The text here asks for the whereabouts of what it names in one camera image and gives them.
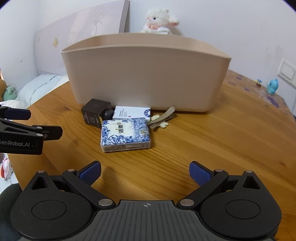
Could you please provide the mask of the black small box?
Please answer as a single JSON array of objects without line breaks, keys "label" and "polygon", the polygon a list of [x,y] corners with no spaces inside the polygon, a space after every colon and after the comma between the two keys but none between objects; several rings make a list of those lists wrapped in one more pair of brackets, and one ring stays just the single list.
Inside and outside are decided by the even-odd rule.
[{"label": "black small box", "polygon": [[112,120],[114,110],[110,102],[91,99],[82,108],[81,112],[86,124],[102,128],[103,121]]}]

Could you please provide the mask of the white blue card box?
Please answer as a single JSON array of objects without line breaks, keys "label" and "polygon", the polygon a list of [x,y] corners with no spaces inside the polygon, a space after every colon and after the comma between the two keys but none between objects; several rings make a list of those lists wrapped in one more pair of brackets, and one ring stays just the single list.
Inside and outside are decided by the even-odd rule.
[{"label": "white blue card box", "polygon": [[120,120],[127,118],[145,118],[146,121],[150,121],[151,108],[117,105],[114,110],[113,119]]}]

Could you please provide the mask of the tiny yellow blue figurine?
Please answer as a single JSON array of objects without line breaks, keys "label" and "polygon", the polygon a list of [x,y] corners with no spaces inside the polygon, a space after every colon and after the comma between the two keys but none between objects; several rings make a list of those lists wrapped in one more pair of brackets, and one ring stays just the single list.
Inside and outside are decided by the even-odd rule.
[{"label": "tiny yellow blue figurine", "polygon": [[258,79],[257,82],[256,82],[256,86],[260,88],[261,84],[262,84],[262,81],[260,79]]}]

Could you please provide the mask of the white wall socket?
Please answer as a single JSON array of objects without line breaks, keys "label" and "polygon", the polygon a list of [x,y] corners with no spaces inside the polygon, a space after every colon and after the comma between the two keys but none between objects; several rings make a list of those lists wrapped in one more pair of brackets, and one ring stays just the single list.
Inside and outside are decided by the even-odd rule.
[{"label": "white wall socket", "polygon": [[285,82],[296,88],[296,67],[285,58],[282,59],[277,75]]}]

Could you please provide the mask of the white plush lamb toy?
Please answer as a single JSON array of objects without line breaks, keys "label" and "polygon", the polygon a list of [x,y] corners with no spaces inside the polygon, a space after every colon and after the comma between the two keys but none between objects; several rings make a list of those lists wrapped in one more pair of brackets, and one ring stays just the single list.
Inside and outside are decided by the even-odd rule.
[{"label": "white plush lamb toy", "polygon": [[145,16],[141,33],[171,35],[171,27],[178,26],[180,21],[169,13],[168,9],[151,8]]}]

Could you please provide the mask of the white red sneaker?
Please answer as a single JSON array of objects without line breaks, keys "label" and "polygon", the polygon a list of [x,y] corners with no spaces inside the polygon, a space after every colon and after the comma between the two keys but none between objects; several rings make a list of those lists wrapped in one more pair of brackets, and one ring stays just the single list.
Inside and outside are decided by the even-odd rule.
[{"label": "white red sneaker", "polygon": [[9,159],[5,159],[1,163],[1,178],[4,180],[9,180],[13,174],[13,168]]}]

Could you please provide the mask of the blue small figurine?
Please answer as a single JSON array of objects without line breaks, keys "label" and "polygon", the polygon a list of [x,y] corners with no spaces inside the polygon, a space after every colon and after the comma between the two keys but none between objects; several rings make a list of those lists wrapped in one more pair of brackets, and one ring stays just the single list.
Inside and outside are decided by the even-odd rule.
[{"label": "blue small figurine", "polygon": [[268,84],[267,84],[267,89],[266,91],[271,94],[274,95],[276,93],[276,90],[278,89],[278,80],[277,79],[273,79],[271,80]]}]

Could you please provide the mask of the purple bed headboard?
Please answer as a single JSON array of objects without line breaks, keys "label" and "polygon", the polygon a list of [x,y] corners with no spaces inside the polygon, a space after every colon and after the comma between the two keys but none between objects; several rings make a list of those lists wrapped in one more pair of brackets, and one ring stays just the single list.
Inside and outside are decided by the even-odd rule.
[{"label": "purple bed headboard", "polygon": [[35,39],[38,73],[65,75],[63,49],[91,37],[124,32],[129,5],[129,1],[99,4],[43,27]]}]

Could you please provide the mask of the blue porcelain pattern tissue pack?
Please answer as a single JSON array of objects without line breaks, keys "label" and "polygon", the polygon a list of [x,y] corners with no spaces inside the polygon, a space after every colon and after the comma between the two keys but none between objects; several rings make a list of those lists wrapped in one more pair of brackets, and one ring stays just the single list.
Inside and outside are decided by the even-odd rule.
[{"label": "blue porcelain pattern tissue pack", "polygon": [[150,148],[151,138],[146,119],[104,120],[100,146],[105,153]]}]

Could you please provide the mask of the light blue striped pillow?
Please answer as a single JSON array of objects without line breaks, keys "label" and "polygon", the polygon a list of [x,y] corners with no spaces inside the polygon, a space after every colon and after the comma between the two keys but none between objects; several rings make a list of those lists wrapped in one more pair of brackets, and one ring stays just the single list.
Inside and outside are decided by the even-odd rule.
[{"label": "light blue striped pillow", "polygon": [[28,108],[43,96],[51,92],[62,77],[62,75],[56,74],[39,75],[18,91],[16,99]]}]

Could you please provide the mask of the beige plastic storage basket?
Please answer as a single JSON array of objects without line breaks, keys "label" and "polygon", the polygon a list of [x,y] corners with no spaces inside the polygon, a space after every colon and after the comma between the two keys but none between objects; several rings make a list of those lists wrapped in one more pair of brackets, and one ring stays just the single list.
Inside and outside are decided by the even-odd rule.
[{"label": "beige plastic storage basket", "polygon": [[231,57],[179,35],[102,35],[65,48],[62,57],[75,99],[155,110],[206,112],[215,104]]}]

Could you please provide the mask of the purple floral table mat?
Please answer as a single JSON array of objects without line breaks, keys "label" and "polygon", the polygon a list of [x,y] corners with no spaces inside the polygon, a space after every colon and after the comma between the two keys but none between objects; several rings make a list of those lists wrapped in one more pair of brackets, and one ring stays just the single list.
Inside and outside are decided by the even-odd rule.
[{"label": "purple floral table mat", "polygon": [[237,89],[244,90],[250,94],[263,99],[265,102],[275,106],[285,115],[291,115],[285,100],[278,94],[271,95],[266,91],[266,87],[262,84],[259,86],[256,81],[251,80],[243,75],[240,75],[234,71],[228,70],[224,79],[224,83],[232,85]]}]

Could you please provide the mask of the green plush toy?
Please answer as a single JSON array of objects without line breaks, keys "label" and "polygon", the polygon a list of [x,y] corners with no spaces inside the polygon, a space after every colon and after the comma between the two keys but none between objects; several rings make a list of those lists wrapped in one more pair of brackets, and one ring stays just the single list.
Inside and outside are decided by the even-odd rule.
[{"label": "green plush toy", "polygon": [[15,100],[16,97],[17,97],[17,89],[14,84],[8,86],[2,95],[3,101]]}]

